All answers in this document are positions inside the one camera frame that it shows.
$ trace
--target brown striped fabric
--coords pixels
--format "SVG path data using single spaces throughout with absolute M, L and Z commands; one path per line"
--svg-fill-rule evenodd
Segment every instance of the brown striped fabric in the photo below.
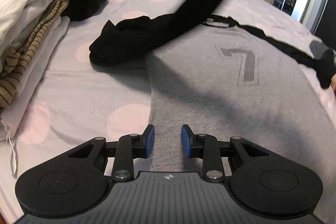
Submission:
M 28 47 L 31 45 L 32 41 L 35 39 L 35 37 L 38 35 L 42 37 L 42 35 L 46 35 L 47 32 L 50 30 L 51 26 L 54 24 L 56 18 L 53 18 L 55 16 L 55 13 L 57 12 L 58 8 L 63 3 L 63 0 L 55 0 L 53 4 L 52 10 L 43 17 L 43 20 L 33 30 L 33 32 L 28 37 L 26 43 L 23 46 L 16 46 L 16 47 L 10 47 L 6 52 L 6 62 L 3 66 L 2 72 L 0 74 L 1 77 L 5 77 L 8 75 L 17 65 L 18 59 L 21 55 L 21 53 L 26 52 Z
M 33 60 L 56 19 L 68 6 L 68 3 L 68 0 L 57 0 L 53 10 L 35 27 L 26 43 L 17 50 L 8 50 L 6 55 L 7 63 L 2 71 L 2 73 L 5 71 L 6 73 L 4 77 L 0 78 L 0 108 L 7 108 L 11 103 L 16 87 L 26 72 L 26 68 Z

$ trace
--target white string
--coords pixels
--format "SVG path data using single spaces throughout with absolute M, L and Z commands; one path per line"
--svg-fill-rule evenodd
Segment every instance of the white string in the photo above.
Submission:
M 14 167 L 13 169 L 11 168 L 11 163 L 12 161 L 10 160 L 10 165 L 8 166 L 11 173 L 12 173 L 12 177 L 14 177 L 14 175 L 16 174 L 16 169 L 17 169 L 17 163 L 16 163 L 16 153 L 15 153 L 15 150 L 14 150 L 14 146 L 12 144 L 12 141 L 11 141 L 11 136 L 10 136 L 10 132 L 11 131 L 8 131 L 7 133 L 7 136 L 6 136 L 6 162 L 7 162 L 7 165 L 8 165 L 8 158 L 7 158 L 7 140 L 9 140 L 9 144 L 12 148 L 12 155 L 13 155 L 13 161 L 14 161 Z

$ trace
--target logo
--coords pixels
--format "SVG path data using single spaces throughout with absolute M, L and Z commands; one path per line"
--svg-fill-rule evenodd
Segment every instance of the logo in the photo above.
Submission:
M 171 175 L 171 174 L 168 174 L 168 175 L 165 175 L 164 178 L 167 179 L 167 180 L 171 180 L 171 179 L 174 178 L 174 176 Z
M 238 85 L 258 85 L 259 84 L 259 56 L 251 50 L 241 48 L 220 48 L 221 58 L 238 58 L 240 62 Z

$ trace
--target gray grooved plate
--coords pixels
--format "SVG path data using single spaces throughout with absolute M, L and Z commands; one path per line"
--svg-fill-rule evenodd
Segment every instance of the gray grooved plate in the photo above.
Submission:
M 25 215 L 18 224 L 319 224 L 313 215 L 272 220 L 246 211 L 223 185 L 198 173 L 141 172 L 117 183 L 95 208 L 74 217 L 45 219 Z

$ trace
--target bedsheet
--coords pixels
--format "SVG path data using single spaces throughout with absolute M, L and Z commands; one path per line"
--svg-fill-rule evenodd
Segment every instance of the bedsheet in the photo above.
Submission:
M 23 213 L 16 200 L 17 177 L 68 149 L 96 136 L 115 141 L 128 133 L 141 133 L 150 113 L 151 88 L 142 61 L 117 68 L 92 66 L 89 45 L 107 20 L 113 23 L 148 15 L 171 13 L 183 0 L 109 0 L 93 17 L 71 22 L 58 43 L 43 78 L 36 88 L 12 140 L 16 150 L 17 173 L 11 174 L 11 148 L 0 142 L 0 212 L 8 223 Z M 259 27 L 267 35 L 311 54 L 311 41 L 318 40 L 301 24 L 263 0 L 225 0 L 216 14 L 231 16 L 241 24 Z M 329 117 L 336 121 L 332 90 L 321 90 L 309 69 L 302 68 L 320 97 Z M 106 169 L 109 174 L 113 161 Z M 150 170 L 150 160 L 137 160 L 136 170 Z

